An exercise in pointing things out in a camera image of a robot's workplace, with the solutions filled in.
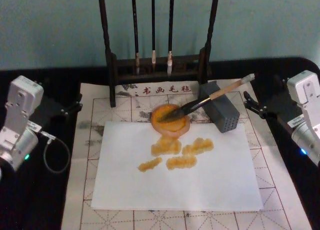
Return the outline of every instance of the white paper sheet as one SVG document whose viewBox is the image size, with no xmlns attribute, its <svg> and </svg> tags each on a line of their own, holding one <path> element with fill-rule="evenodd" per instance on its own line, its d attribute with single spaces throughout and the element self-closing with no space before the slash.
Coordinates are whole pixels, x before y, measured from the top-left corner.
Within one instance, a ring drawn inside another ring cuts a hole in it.
<svg viewBox="0 0 320 230">
<path fill-rule="evenodd" d="M 213 123 L 191 124 L 179 140 L 210 138 L 214 149 L 197 155 L 193 168 L 152 170 L 137 167 L 152 160 L 160 138 L 150 123 L 105 123 L 91 207 L 102 210 L 258 211 L 263 208 L 244 127 L 220 133 Z"/>
</svg>

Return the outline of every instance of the hanging calligraphy brush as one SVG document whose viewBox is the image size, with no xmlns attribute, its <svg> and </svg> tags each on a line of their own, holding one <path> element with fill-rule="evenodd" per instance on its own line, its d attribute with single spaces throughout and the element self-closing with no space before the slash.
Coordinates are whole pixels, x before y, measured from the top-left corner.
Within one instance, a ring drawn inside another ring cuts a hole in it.
<svg viewBox="0 0 320 230">
<path fill-rule="evenodd" d="M 172 32 L 173 32 L 173 23 L 174 23 L 174 3 L 175 0 L 170 0 L 170 9 L 169 9 L 169 41 L 168 41 L 168 68 L 167 74 L 171 75 L 172 72 Z"/>
<path fill-rule="evenodd" d="M 151 0 L 152 8 L 152 70 L 156 69 L 156 27 L 155 27 L 155 0 Z"/>
<path fill-rule="evenodd" d="M 139 59 L 138 21 L 137 21 L 136 0 L 132 0 L 132 13 L 133 13 L 133 28 L 134 28 L 135 69 L 136 69 L 136 74 L 138 75 L 140 72 L 140 59 Z"/>
</svg>

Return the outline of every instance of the black brush handle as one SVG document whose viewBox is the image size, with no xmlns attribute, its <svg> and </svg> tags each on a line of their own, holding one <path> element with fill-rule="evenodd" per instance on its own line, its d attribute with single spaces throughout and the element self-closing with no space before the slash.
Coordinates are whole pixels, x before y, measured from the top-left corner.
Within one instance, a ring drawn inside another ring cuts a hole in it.
<svg viewBox="0 0 320 230">
<path fill-rule="evenodd" d="M 183 105 L 181 107 L 181 110 L 183 111 L 184 115 L 188 115 L 190 113 L 193 113 L 198 108 L 201 108 L 202 106 L 206 105 L 211 101 L 210 97 L 203 97 L 191 102 L 188 102 L 187 104 Z"/>
</svg>

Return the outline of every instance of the brush with wooden handle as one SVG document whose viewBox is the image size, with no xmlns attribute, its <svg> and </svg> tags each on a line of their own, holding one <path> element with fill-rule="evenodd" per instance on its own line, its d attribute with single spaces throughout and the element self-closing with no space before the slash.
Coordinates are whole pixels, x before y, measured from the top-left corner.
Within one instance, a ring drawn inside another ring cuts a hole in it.
<svg viewBox="0 0 320 230">
<path fill-rule="evenodd" d="M 240 80 L 235 81 L 234 83 L 230 84 L 229 86 L 210 94 L 209 97 L 205 97 L 205 98 L 191 101 L 191 102 L 189 102 L 189 103 L 187 103 L 187 104 L 185 104 L 175 110 L 172 110 L 171 112 L 169 112 L 169 113 L 165 114 L 164 116 L 162 116 L 161 118 L 159 118 L 158 122 L 159 123 L 168 123 L 168 122 L 173 122 L 178 119 L 181 119 L 184 116 L 194 112 L 198 108 L 209 103 L 211 100 L 214 100 L 214 99 L 232 91 L 233 89 L 235 89 L 243 84 L 246 84 L 254 79 L 255 79 L 255 74 L 254 73 L 249 74 L 248 76 L 245 76 L 244 78 L 241 78 Z"/>
</svg>

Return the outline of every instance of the grid paper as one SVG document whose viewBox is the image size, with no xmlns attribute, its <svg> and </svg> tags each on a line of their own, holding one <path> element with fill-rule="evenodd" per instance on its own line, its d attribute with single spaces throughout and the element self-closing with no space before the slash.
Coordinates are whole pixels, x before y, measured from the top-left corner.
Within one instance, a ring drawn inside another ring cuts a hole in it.
<svg viewBox="0 0 320 230">
<path fill-rule="evenodd" d="M 220 87 L 230 84 L 230 80 L 218 81 Z M 108 92 L 97 90 L 97 94 L 84 97 L 91 107 L 84 112 L 87 120 L 77 121 L 76 138 L 87 147 L 86 173 L 83 179 L 84 190 L 81 198 L 79 228 L 81 230 L 290 230 L 290 225 L 277 186 L 266 162 L 264 148 L 276 146 L 270 130 L 255 130 L 252 118 L 259 121 L 244 107 L 243 89 L 227 93 L 227 97 L 240 112 L 239 123 L 243 123 L 249 143 L 256 178 L 264 209 L 257 212 L 216 212 L 216 211 L 132 211 L 132 210 L 93 210 L 91 200 L 106 121 L 148 122 L 152 109 L 162 104 L 179 106 L 197 98 L 197 83 L 163 82 L 141 83 L 117 86 L 116 107 L 110 107 Z M 193 123 L 209 123 L 202 108 L 190 115 Z M 68 226 L 68 217 L 63 217 L 62 229 Z M 310 229 L 307 222 L 303 229 Z"/>
</svg>

